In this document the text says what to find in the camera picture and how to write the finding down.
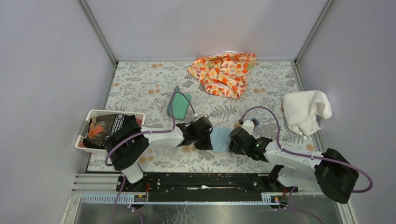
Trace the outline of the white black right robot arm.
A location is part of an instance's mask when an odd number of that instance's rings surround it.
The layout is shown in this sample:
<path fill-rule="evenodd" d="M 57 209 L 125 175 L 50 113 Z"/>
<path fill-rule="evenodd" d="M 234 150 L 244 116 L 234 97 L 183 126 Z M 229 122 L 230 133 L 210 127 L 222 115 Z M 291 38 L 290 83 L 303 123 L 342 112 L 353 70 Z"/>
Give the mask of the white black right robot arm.
<path fill-rule="evenodd" d="M 359 173 L 335 149 L 299 153 L 297 149 L 280 149 L 272 139 L 255 138 L 242 127 L 229 134 L 229 151 L 246 155 L 255 161 L 272 163 L 268 176 L 269 189 L 280 192 L 285 187 L 321 191 L 331 200 L 346 204 L 356 185 Z"/>

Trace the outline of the blue frame sunglasses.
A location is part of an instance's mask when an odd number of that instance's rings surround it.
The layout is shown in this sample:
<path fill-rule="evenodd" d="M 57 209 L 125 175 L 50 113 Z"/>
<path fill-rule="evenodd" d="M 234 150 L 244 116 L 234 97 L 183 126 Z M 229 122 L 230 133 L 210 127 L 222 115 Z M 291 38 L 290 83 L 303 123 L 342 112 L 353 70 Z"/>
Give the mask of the blue frame sunglasses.
<path fill-rule="evenodd" d="M 259 126 L 260 122 L 256 118 L 251 118 L 250 120 L 253 122 L 254 127 Z"/>

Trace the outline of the light blue cleaning cloth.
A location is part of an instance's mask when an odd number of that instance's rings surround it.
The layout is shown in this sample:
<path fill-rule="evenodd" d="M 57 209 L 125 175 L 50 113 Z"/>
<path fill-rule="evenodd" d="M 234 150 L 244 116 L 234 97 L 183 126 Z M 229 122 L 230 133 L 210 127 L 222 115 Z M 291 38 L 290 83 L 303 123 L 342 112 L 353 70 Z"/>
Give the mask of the light blue cleaning cloth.
<path fill-rule="evenodd" d="M 229 137 L 232 129 L 224 127 L 214 127 L 210 134 L 212 150 L 216 153 L 227 153 L 231 141 Z"/>

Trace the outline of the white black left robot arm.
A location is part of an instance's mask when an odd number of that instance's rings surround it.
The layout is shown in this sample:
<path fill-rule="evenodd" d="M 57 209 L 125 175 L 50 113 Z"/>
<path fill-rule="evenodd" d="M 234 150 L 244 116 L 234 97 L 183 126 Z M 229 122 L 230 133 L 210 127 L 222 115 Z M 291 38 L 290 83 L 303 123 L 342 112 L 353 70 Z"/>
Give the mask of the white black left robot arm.
<path fill-rule="evenodd" d="M 139 157 L 145 150 L 192 144 L 200 150 L 211 150 L 212 130 L 212 124 L 206 117 L 189 123 L 174 124 L 168 130 L 143 127 L 133 119 L 104 141 L 103 147 L 107 151 L 105 165 L 121 172 L 127 180 L 127 186 L 138 192 L 145 185 L 144 172 L 138 164 Z"/>

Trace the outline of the dark blue glasses case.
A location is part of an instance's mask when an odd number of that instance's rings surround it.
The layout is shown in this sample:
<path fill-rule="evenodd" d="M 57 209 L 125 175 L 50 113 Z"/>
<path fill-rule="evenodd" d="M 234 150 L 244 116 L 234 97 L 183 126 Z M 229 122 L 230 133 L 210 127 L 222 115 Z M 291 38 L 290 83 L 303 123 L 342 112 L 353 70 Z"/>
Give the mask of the dark blue glasses case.
<path fill-rule="evenodd" d="M 172 116 L 171 106 L 173 106 L 174 117 L 176 120 L 184 120 L 187 109 L 189 108 L 189 102 L 191 101 L 192 96 L 190 94 L 185 93 L 185 97 L 183 97 L 180 93 L 176 93 L 172 103 L 169 102 L 167 106 L 167 115 Z"/>

